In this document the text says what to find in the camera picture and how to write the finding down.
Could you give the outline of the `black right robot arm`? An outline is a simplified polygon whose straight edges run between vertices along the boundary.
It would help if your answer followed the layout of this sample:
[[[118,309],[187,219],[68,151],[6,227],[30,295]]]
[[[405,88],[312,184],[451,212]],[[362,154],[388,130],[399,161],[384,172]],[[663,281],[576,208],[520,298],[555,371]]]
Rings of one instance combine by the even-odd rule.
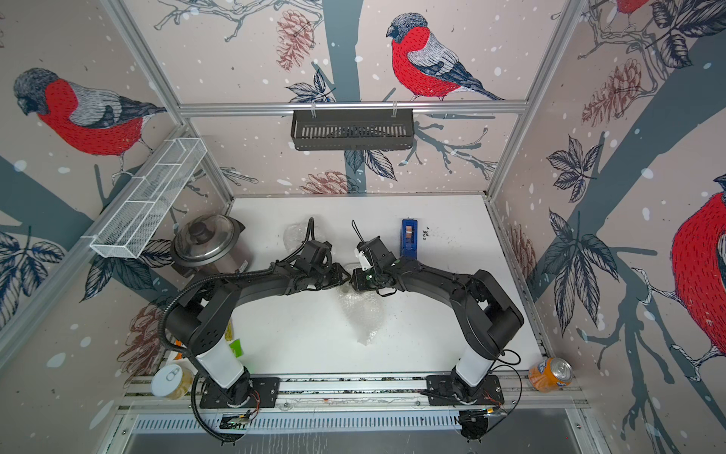
[[[453,310],[467,344],[451,373],[453,395],[462,403],[480,397],[484,379],[524,325],[522,312],[498,281],[484,270],[454,274],[411,257],[395,257],[378,236],[359,242],[357,257],[361,267],[352,278],[356,291],[412,292]]]

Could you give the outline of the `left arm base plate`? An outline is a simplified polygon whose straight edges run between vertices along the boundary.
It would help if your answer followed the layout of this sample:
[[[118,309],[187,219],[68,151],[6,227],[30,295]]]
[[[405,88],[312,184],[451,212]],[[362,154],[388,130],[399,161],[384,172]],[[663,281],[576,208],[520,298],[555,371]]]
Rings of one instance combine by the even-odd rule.
[[[281,384],[274,376],[253,376],[230,389],[219,387],[213,380],[202,385],[200,408],[207,410],[268,409],[275,406]]]

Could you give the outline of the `blue tape dispenser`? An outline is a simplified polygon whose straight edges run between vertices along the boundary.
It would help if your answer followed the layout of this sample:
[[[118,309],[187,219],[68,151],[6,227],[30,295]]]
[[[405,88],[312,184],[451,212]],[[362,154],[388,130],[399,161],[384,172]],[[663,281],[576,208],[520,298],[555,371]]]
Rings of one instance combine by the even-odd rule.
[[[400,236],[401,257],[417,258],[418,251],[418,221],[416,219],[403,219]]]

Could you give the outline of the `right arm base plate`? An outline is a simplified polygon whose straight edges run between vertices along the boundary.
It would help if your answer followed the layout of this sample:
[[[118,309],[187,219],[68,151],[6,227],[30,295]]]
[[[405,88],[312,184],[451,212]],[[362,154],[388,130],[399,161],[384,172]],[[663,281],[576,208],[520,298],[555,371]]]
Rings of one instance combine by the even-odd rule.
[[[476,386],[468,385],[456,374],[426,376],[425,383],[422,395],[428,398],[430,406],[504,405],[500,380],[495,375],[485,376]]]

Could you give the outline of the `bubble wrap sheet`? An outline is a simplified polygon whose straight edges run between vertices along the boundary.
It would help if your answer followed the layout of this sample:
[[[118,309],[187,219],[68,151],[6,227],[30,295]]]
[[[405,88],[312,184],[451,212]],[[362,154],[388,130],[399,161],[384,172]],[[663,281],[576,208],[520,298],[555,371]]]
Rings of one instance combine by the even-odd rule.
[[[358,292],[345,284],[338,288],[338,300],[357,341],[369,345],[385,322],[383,299],[375,292]]]
[[[287,253],[293,253],[306,240],[310,240],[314,236],[321,236],[320,229],[316,225],[313,226],[313,232],[308,234],[307,221],[291,224],[285,229],[283,234],[285,250]]]

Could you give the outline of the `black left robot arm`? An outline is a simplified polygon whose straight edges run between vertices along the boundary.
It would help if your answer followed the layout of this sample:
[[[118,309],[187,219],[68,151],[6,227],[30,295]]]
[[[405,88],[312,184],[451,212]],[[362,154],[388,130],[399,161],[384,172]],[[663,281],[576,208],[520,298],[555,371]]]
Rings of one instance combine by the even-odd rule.
[[[236,405],[251,393],[250,373],[223,345],[224,332],[238,306],[268,297],[327,291],[351,280],[332,259],[332,245],[306,240],[293,255],[268,268],[196,279],[168,304],[159,322],[160,343],[192,362]]]

